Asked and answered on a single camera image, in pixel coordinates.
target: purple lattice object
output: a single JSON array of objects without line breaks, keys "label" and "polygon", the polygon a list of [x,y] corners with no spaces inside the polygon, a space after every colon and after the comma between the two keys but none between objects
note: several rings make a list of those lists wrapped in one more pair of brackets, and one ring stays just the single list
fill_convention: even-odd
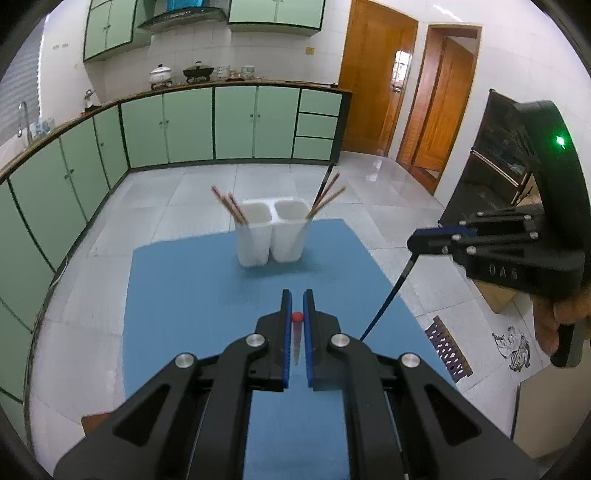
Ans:
[{"label": "purple lattice object", "polygon": [[431,326],[425,330],[425,333],[455,383],[473,374],[466,357],[453,339],[452,334],[449,333],[441,321],[441,318],[435,317]]}]

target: wooden countertop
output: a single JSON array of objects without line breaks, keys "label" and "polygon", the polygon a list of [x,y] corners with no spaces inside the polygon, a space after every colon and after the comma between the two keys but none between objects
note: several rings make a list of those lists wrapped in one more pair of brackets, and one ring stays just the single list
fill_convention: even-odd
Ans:
[{"label": "wooden countertop", "polygon": [[161,88],[156,90],[149,90],[147,92],[140,92],[135,93],[133,95],[129,95],[127,97],[119,98],[117,100],[112,100],[110,102],[106,102],[98,106],[97,108],[80,114],[76,118],[61,124],[55,130],[50,132],[45,137],[40,138],[36,142],[34,142],[30,147],[23,150],[20,154],[18,154],[15,158],[13,158],[10,162],[0,168],[0,183],[4,181],[8,175],[10,175],[14,170],[16,170],[20,165],[25,163],[31,156],[41,150],[43,147],[54,141],[60,135],[67,132],[70,128],[75,127],[79,123],[82,123],[84,120],[88,120],[89,118],[95,116],[97,113],[101,113],[112,106],[118,105],[120,103],[129,102],[131,100],[137,100],[140,98],[145,98],[153,95],[162,95],[163,93],[170,93],[170,92],[180,92],[182,90],[191,90],[195,88],[207,88],[207,87],[220,87],[220,86],[240,86],[240,85],[254,85],[254,86],[285,86],[285,87],[296,87],[296,88],[307,88],[313,90],[323,90],[332,93],[345,93],[345,94],[352,94],[351,90],[346,90],[342,88],[331,88],[327,85],[321,85],[318,83],[310,83],[310,82],[291,82],[287,80],[245,80],[243,82],[226,82],[226,81],[215,81],[215,82],[207,82],[207,83],[186,83],[183,85],[173,86],[170,88]]}]

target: blue mat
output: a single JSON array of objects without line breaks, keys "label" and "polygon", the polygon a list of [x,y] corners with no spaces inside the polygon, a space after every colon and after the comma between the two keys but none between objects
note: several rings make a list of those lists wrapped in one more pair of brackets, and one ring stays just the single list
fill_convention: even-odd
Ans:
[{"label": "blue mat", "polygon": [[[342,220],[310,226],[299,262],[244,269],[234,232],[161,242],[134,252],[125,309],[123,370],[129,397],[178,353],[221,353],[276,312],[291,290],[294,312],[306,289],[316,309],[335,315],[341,330],[360,337],[392,289],[369,252]],[[400,297],[368,336],[375,353],[415,352],[453,385],[444,364]],[[349,477],[340,393],[307,388],[305,359],[291,364],[282,394],[255,392],[245,480],[326,480]]]}]

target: metal bolt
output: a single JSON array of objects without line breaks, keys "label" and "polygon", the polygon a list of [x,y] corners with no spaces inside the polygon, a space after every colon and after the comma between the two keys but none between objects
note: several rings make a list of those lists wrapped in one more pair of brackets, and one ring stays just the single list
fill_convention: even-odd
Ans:
[{"label": "metal bolt", "polygon": [[351,339],[347,337],[344,333],[337,333],[336,335],[333,335],[330,339],[330,343],[339,348],[347,346],[348,344],[350,344],[350,342]]},{"label": "metal bolt", "polygon": [[253,348],[261,346],[263,343],[265,343],[265,337],[263,337],[260,333],[251,333],[246,337],[246,344]]},{"label": "metal bolt", "polygon": [[400,361],[406,368],[417,368],[421,364],[421,358],[414,353],[405,353]]},{"label": "metal bolt", "polygon": [[174,364],[179,368],[189,368],[195,363],[195,358],[190,353],[181,353],[174,359]]}]

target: black handle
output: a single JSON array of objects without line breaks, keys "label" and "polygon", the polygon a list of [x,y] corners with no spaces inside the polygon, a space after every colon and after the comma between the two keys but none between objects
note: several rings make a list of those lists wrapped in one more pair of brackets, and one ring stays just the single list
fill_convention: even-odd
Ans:
[{"label": "black handle", "polygon": [[558,351],[550,358],[552,365],[559,368],[569,368],[576,367],[581,363],[586,330],[587,320],[559,327],[560,345]]}]

